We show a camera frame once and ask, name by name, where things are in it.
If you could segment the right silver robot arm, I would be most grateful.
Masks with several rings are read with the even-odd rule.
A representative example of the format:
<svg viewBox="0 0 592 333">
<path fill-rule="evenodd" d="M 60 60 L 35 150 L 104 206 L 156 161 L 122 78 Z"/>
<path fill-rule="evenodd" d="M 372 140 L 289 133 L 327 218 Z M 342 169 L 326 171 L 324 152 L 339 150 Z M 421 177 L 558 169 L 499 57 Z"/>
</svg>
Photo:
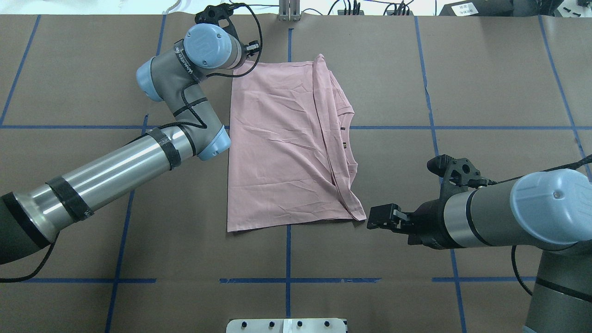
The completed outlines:
<svg viewBox="0 0 592 333">
<path fill-rule="evenodd" d="M 523 331 L 591 331 L 591 182 L 579 171 L 529 173 L 471 191 L 443 183 L 440 198 L 415 211 L 372 207 L 367 228 L 406 234 L 408 244 L 438 250 L 539 248 Z"/>
</svg>

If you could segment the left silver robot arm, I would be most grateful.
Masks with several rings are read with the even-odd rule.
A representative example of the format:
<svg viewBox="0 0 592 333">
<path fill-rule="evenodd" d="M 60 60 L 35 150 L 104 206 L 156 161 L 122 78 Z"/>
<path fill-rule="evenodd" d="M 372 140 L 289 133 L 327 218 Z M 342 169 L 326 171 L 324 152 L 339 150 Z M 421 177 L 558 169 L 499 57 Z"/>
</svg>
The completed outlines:
<svg viewBox="0 0 592 333">
<path fill-rule="evenodd" d="M 232 26 L 199 23 L 169 50 L 136 72 L 140 89 L 164 102 L 175 121 L 30 192 L 1 197 L 1 263 L 54 245 L 59 232 L 188 158 L 210 160 L 230 147 L 230 137 L 200 87 L 207 78 L 259 56 L 263 40 L 239 41 Z"/>
</svg>

